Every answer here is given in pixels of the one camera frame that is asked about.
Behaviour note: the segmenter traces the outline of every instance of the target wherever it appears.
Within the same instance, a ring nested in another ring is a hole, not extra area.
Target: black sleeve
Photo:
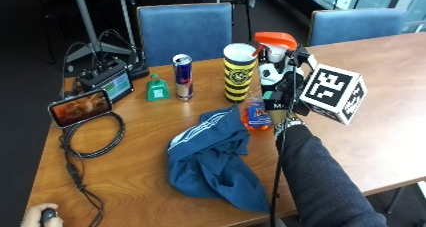
[[[282,133],[275,144],[279,150]],[[304,226],[386,226],[384,217],[303,125],[286,131],[280,166]]]

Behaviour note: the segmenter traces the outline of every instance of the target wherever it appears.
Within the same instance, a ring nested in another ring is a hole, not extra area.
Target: red bull can
[[[179,100],[189,100],[193,95],[191,88],[191,59],[185,54],[173,57],[175,96]]]

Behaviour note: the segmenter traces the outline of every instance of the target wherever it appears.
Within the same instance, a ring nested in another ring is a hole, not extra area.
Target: smartphone
[[[111,111],[106,91],[95,89],[47,106],[51,119],[59,128],[69,127]]]

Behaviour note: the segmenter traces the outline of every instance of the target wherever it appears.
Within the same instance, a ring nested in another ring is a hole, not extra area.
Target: yellow cup
[[[255,48],[247,44],[230,44],[223,49],[224,97],[231,103],[240,103],[248,91],[255,57]]]

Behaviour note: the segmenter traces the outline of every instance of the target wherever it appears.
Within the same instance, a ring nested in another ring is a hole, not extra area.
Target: orange spray bottle
[[[254,41],[259,43],[258,48],[252,53],[252,56],[258,57],[259,70],[263,66],[278,65],[283,60],[286,50],[294,50],[296,48],[296,42],[292,36],[286,33],[256,32],[254,34]],[[240,116],[243,125],[251,130],[267,130],[271,128],[271,121],[264,111],[264,104],[259,89],[260,88],[258,86],[254,90],[250,90],[251,95],[246,100],[246,106]]]

